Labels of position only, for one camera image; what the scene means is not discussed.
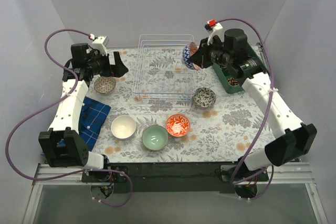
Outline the orange floral bowl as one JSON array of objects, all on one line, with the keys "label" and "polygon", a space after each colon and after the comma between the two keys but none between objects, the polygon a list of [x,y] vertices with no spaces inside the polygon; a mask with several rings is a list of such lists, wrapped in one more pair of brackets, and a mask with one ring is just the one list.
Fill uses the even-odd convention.
[{"label": "orange floral bowl", "polygon": [[191,129],[190,120],[184,114],[173,114],[166,120],[165,128],[173,137],[183,137]]}]

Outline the blue plaid cloth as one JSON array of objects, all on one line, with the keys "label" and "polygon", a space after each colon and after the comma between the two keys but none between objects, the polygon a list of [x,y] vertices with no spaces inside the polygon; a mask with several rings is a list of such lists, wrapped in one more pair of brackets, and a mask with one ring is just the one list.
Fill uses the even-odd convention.
[{"label": "blue plaid cloth", "polygon": [[111,110],[109,105],[85,97],[79,113],[79,106],[76,108],[77,120],[72,120],[73,109],[68,109],[60,104],[55,119],[59,122],[68,120],[72,130],[77,129],[77,133],[86,143],[88,151],[92,151],[100,134],[101,128]]}]

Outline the celadon green bowl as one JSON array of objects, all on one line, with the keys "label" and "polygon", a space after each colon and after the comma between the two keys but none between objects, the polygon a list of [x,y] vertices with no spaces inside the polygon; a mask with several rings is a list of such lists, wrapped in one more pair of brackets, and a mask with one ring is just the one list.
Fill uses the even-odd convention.
[{"label": "celadon green bowl", "polygon": [[163,149],[169,140],[167,130],[160,125],[151,125],[142,133],[142,143],[145,148],[151,151]]}]

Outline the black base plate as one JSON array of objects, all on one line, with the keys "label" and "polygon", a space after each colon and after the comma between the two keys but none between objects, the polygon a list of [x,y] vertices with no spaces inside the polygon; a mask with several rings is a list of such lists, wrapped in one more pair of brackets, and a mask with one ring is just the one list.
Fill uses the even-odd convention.
[{"label": "black base plate", "polygon": [[231,175],[237,162],[109,163],[124,172],[135,193],[217,191],[233,193]]}]

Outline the black white leaf bowl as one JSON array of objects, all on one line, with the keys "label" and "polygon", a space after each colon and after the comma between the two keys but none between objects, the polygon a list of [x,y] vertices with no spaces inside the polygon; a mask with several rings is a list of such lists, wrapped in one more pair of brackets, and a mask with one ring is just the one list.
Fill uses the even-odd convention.
[{"label": "black white leaf bowl", "polygon": [[208,109],[215,104],[216,94],[210,88],[198,88],[196,89],[192,100],[197,107],[201,109]]}]

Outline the green divided organizer tray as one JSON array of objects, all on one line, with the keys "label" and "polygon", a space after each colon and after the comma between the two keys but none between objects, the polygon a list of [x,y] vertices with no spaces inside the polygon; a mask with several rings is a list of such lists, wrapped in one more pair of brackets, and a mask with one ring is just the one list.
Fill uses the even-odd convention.
[{"label": "green divided organizer tray", "polygon": [[[264,69],[269,72],[269,68],[267,66],[268,60],[265,59],[264,49],[261,43],[258,42],[255,46],[250,44],[248,51],[249,55],[251,55],[252,57],[258,57]],[[226,93],[234,94],[243,91],[242,87],[238,84],[236,80],[234,80],[234,78],[226,68],[217,64],[213,64],[212,68],[218,76]]]}]

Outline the blue zigzag red-inside bowl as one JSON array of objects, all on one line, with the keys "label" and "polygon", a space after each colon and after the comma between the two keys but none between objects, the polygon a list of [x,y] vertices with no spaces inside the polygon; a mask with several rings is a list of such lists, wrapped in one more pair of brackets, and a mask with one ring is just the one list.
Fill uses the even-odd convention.
[{"label": "blue zigzag red-inside bowl", "polygon": [[182,63],[186,65],[188,69],[191,70],[199,70],[199,66],[193,64],[189,61],[190,57],[197,52],[198,48],[197,45],[194,42],[191,42],[190,44],[186,45],[182,52]]}]

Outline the brown patterned small bowl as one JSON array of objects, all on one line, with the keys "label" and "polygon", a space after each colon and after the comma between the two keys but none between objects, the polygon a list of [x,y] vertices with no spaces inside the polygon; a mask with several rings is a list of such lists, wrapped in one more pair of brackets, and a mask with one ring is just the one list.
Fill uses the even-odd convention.
[{"label": "brown patterned small bowl", "polygon": [[116,87],[116,80],[114,77],[98,77],[94,84],[94,90],[100,94],[108,94]]}]

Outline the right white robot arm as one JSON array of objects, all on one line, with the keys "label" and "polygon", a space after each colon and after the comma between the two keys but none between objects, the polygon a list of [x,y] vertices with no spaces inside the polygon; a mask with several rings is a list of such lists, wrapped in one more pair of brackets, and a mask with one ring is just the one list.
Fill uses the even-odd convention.
[{"label": "right white robot arm", "polygon": [[277,89],[271,87],[271,78],[257,56],[249,51],[247,35],[233,28],[219,35],[221,29],[207,26],[209,36],[202,39],[189,61],[201,68],[213,64],[225,67],[258,105],[267,119],[275,140],[264,148],[247,155],[238,166],[238,176],[251,180],[257,170],[270,165],[281,166],[306,155],[316,137],[313,124],[305,124],[287,106]]}]

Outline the aluminium frame rail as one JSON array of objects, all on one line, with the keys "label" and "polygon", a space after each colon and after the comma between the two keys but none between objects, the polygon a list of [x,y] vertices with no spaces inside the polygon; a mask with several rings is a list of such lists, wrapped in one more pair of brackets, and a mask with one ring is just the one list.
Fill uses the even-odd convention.
[{"label": "aluminium frame rail", "polygon": [[110,195],[76,168],[39,165],[24,223],[327,223],[308,163],[269,169],[258,182],[217,191],[135,193],[118,176]]}]

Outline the white wire dish rack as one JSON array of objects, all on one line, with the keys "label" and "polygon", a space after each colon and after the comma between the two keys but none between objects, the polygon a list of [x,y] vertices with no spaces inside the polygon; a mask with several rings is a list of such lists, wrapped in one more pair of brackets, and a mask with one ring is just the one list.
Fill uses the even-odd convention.
[{"label": "white wire dish rack", "polygon": [[189,102],[196,71],[183,62],[190,34],[141,34],[133,79],[134,95],[145,102]]}]

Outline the floral table mat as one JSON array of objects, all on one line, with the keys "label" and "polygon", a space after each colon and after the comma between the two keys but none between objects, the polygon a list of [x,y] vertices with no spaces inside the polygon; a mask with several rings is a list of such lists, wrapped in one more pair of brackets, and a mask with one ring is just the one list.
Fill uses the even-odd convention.
[{"label": "floral table mat", "polygon": [[[133,91],[133,79],[138,51],[121,49],[120,55],[129,72],[116,80],[115,89],[100,94],[90,87],[87,96],[109,105],[111,110],[101,128],[94,152],[108,156],[111,162],[200,162],[235,161],[257,140],[254,149],[270,143],[274,136],[269,126],[259,127],[263,114],[246,92],[227,94],[213,69],[196,71],[195,88],[207,87],[216,94],[215,104],[208,109],[189,102],[145,102]],[[143,131],[154,124],[165,126],[169,116],[180,113],[188,117],[191,129],[183,137],[170,137],[160,151],[151,151],[142,143]],[[136,131],[121,140],[111,133],[111,123],[121,115],[136,122]]]}]

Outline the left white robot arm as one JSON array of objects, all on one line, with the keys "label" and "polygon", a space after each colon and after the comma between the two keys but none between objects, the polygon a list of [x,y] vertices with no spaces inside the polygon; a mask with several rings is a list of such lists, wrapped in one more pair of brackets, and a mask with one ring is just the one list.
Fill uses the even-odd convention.
[{"label": "left white robot arm", "polygon": [[46,132],[39,134],[39,143],[51,167],[81,166],[94,169],[93,175],[100,182],[111,178],[112,170],[104,164],[104,157],[89,151],[79,135],[79,119],[90,81],[94,76],[122,77],[129,70],[115,51],[114,64],[110,64],[106,49],[107,37],[97,37],[92,44],[71,46],[72,59],[65,66],[62,94],[65,97]]}]

